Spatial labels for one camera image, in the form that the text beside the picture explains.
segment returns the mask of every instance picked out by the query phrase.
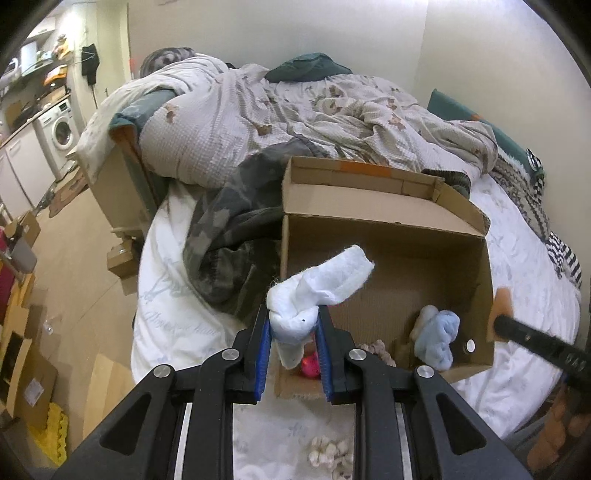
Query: mattress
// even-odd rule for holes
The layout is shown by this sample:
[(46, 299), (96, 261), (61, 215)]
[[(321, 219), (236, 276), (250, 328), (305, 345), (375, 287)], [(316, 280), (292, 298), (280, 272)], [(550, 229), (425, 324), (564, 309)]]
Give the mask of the mattress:
[[(192, 367), (232, 344), (242, 327), (218, 313), (191, 290), (181, 259), (199, 187), (171, 183), (142, 252), (131, 368), (139, 382), (155, 366)], [(580, 294), (558, 278), (546, 249), (517, 207), (489, 175), (472, 186), (471, 201), (491, 220), (486, 237), (493, 287), (512, 290), (515, 316), (573, 342)], [(314, 436), (353, 435), (353, 407), (325, 401), (279, 400), (269, 369), (257, 406), (234, 406), (234, 471), (240, 479), (330, 478), (312, 468), (306, 447)], [(497, 343), (493, 367), (454, 387), (500, 436), (506, 437), (539, 408), (560, 371), (513, 343)]]

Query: metal screw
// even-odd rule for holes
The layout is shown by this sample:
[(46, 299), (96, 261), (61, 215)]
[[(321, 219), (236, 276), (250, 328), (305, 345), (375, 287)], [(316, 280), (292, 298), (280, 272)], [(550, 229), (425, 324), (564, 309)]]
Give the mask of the metal screw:
[(464, 351), (466, 353), (474, 353), (474, 350), (476, 350), (476, 344), (474, 343), (474, 340), (470, 339), (464, 345)]
[(228, 348), (222, 352), (222, 358), (224, 360), (235, 360), (240, 356), (240, 352), (235, 348)]
[(351, 360), (365, 360), (367, 356), (368, 354), (365, 350), (361, 350), (361, 348), (353, 348), (353, 350), (349, 352), (349, 358)]
[(154, 376), (157, 378), (166, 378), (170, 375), (170, 367), (168, 365), (159, 365), (154, 368)]
[(417, 373), (419, 377), (423, 378), (431, 378), (433, 375), (435, 375), (433, 369), (428, 365), (421, 365), (420, 367), (418, 367)]

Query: pink ball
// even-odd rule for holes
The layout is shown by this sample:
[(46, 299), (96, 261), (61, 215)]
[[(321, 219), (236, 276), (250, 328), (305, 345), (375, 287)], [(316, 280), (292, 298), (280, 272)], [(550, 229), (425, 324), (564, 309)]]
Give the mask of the pink ball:
[(301, 361), (301, 372), (307, 378), (317, 378), (320, 376), (320, 362), (318, 353), (305, 356)]

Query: light blue sock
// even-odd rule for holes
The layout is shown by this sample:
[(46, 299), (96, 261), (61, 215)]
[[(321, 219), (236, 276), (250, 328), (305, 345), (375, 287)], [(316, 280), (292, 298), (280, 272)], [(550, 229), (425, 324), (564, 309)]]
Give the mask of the light blue sock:
[(453, 355), (449, 348), (457, 337), (460, 317), (442, 310), (423, 327), (414, 344), (414, 355), (427, 365), (442, 372), (452, 367)]

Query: white label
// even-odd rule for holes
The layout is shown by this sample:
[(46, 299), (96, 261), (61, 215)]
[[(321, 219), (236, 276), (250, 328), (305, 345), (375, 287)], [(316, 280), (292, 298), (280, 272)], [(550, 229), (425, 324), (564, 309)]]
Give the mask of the white label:
[(31, 383), (29, 383), (29, 386), (25, 389), (25, 400), (31, 407), (34, 407), (39, 401), (41, 395), (43, 395), (44, 391), (45, 389), (41, 386), (37, 379), (33, 378)]

